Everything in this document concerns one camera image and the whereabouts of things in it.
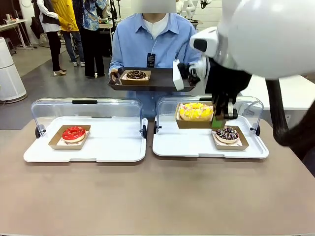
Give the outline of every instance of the person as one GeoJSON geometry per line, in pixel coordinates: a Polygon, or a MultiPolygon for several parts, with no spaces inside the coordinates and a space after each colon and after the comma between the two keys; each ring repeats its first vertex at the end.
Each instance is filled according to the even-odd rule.
{"type": "MultiPolygon", "coordinates": [[[[193,25],[176,13],[134,14],[122,20],[114,34],[110,78],[116,80],[121,67],[173,68],[173,61],[177,59],[182,63],[198,61],[201,54],[189,45],[195,33],[193,25]]],[[[168,94],[128,92],[129,97],[142,102],[146,118],[156,116],[156,102],[168,94]]]]}
{"type": "Polygon", "coordinates": [[[73,39],[75,40],[77,48],[78,48],[78,52],[80,56],[80,65],[85,66],[81,35],[79,32],[77,23],[75,21],[72,0],[52,0],[52,3],[53,3],[56,13],[62,19],[60,20],[61,33],[63,34],[65,47],[71,58],[71,62],[73,63],[73,66],[78,66],[79,63],[77,62],[77,59],[73,51],[71,35],[73,39]]]}
{"type": "Polygon", "coordinates": [[[103,56],[99,49],[101,41],[96,7],[104,10],[106,5],[107,0],[73,0],[75,18],[77,19],[77,24],[81,27],[85,76],[89,79],[105,75],[103,56]]]}
{"type": "Polygon", "coordinates": [[[184,2],[182,0],[176,0],[176,13],[181,14],[183,11],[184,2]]]}
{"type": "Polygon", "coordinates": [[[51,59],[53,62],[53,75],[66,75],[65,70],[60,68],[59,54],[61,42],[58,36],[58,31],[61,30],[59,16],[54,12],[53,5],[50,0],[37,0],[35,8],[40,11],[39,19],[44,32],[47,34],[51,59]]]}

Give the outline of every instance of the yellow sprinkled donut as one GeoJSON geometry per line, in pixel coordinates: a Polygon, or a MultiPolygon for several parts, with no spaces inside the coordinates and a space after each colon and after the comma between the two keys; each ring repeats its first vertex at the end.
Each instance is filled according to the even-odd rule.
{"type": "Polygon", "coordinates": [[[202,103],[181,104],[179,115],[183,120],[187,121],[211,121],[213,109],[202,103]]]}

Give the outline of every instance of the beige table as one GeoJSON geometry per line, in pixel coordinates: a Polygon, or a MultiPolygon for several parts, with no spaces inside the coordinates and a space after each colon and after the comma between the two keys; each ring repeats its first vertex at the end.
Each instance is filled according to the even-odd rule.
{"type": "Polygon", "coordinates": [[[29,123],[0,150],[0,232],[17,235],[300,235],[315,232],[315,179],[272,138],[264,161],[160,158],[29,164],[29,123]]]}

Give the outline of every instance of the person's hand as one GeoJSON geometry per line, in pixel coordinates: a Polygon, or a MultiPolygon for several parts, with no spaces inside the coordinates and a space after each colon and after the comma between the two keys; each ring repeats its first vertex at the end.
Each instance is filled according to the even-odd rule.
{"type": "Polygon", "coordinates": [[[72,27],[68,26],[68,28],[67,28],[66,31],[67,31],[67,32],[71,32],[71,31],[72,31],[72,27]]]}
{"type": "Polygon", "coordinates": [[[109,84],[110,85],[115,85],[116,83],[120,83],[119,82],[119,74],[118,74],[118,69],[112,69],[110,71],[110,80],[109,80],[109,84]]]}

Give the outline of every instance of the red glazed donut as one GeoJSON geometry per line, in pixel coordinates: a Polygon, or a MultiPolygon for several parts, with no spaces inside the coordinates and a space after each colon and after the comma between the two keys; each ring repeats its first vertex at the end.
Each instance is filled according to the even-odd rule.
{"type": "Polygon", "coordinates": [[[86,131],[79,126],[70,127],[63,133],[63,140],[67,143],[76,143],[84,139],[86,131]]]}

